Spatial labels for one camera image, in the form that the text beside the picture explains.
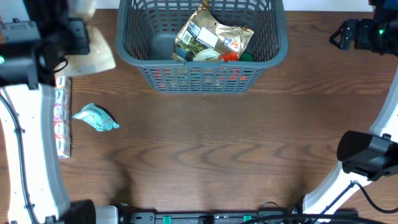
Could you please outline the beige paper pouch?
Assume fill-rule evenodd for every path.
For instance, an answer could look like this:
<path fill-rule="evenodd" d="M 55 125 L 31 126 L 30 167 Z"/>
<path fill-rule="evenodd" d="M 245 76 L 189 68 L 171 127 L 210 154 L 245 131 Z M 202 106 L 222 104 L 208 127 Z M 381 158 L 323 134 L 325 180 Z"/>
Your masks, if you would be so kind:
<path fill-rule="evenodd" d="M 67 55 L 68 65 L 56 77 L 81 77 L 113 69 L 114 61 L 111 47 L 100 30 L 89 24 L 96 11 L 95 0 L 68 0 L 69 17 L 83 19 L 88 32 L 90 52 L 88 55 Z"/>

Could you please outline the Kleenex tissue multipack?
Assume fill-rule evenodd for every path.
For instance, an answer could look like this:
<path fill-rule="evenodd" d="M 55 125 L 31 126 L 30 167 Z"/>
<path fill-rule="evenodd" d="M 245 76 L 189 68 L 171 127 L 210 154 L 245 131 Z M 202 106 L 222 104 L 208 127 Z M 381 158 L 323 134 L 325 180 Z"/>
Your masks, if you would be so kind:
<path fill-rule="evenodd" d="M 53 120 L 59 159 L 69 159 L 71 156 L 70 93 L 71 80 L 64 76 L 57 77 L 55 80 Z"/>

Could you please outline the mint green wipes packet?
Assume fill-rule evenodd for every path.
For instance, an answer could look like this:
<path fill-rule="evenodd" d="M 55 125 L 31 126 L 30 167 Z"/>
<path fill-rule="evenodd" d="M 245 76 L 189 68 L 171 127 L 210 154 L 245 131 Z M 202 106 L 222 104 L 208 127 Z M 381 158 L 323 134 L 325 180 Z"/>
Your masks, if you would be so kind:
<path fill-rule="evenodd" d="M 119 124 L 110 114 L 94 103 L 90 103 L 83 107 L 81 111 L 74 114 L 72 118 L 82 120 L 100 132 L 119 128 Z"/>

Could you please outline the green lidded seasoning jar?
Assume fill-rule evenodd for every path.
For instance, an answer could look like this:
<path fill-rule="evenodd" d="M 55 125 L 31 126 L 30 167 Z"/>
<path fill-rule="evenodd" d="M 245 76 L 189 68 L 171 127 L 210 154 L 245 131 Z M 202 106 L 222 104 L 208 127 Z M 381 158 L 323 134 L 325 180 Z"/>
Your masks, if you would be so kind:
<path fill-rule="evenodd" d="M 240 56 L 239 61 L 242 61 L 242 62 L 254 62 L 255 59 L 254 59 L 254 57 L 253 57 L 251 54 L 249 54 L 249 53 L 243 53 L 243 54 Z"/>

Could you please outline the gold foil snack bag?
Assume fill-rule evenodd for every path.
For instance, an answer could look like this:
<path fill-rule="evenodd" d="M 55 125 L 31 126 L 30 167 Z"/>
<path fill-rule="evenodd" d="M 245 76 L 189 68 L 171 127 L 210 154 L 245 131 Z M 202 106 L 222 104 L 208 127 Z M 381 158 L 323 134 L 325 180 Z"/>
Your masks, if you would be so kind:
<path fill-rule="evenodd" d="M 202 1 L 174 39 L 172 58 L 179 62 L 215 62 L 219 61 L 217 56 L 233 52 L 240 57 L 253 35 L 254 31 L 246 27 L 218 22 L 210 3 Z"/>

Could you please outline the red San Remo spaghetti pack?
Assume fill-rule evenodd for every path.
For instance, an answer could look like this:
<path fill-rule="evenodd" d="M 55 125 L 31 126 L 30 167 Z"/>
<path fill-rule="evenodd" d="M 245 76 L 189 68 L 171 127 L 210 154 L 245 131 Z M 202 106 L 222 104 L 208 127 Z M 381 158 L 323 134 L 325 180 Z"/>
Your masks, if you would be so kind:
<path fill-rule="evenodd" d="M 236 52 L 216 57 L 221 66 L 207 67 L 165 67 L 154 68 L 146 76 L 152 75 L 150 84 L 159 91 L 232 93 L 244 92 L 254 80 L 251 68 L 228 67 L 231 62 L 239 61 Z"/>

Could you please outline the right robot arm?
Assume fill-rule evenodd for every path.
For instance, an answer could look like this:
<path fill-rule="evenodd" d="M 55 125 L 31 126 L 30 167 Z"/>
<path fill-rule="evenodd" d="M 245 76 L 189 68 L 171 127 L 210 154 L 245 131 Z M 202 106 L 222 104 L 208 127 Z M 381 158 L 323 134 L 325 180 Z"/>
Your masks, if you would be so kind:
<path fill-rule="evenodd" d="M 350 44 L 359 50 L 397 55 L 397 19 L 350 19 L 330 36 L 340 50 Z M 303 197 L 297 213 L 312 222 L 329 222 L 331 216 L 358 190 L 397 174 L 397 79 L 368 133 L 347 131 L 337 148 L 337 164 L 312 192 Z"/>

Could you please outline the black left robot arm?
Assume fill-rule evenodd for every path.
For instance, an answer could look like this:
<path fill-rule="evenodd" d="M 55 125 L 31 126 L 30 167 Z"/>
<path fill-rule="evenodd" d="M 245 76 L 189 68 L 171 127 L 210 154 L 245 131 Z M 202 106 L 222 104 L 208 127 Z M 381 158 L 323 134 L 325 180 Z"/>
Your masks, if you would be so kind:
<path fill-rule="evenodd" d="M 55 75 L 90 52 L 68 1 L 1 2 L 1 124 L 10 176 L 9 223 L 117 223 L 118 208 L 71 202 L 60 173 Z"/>

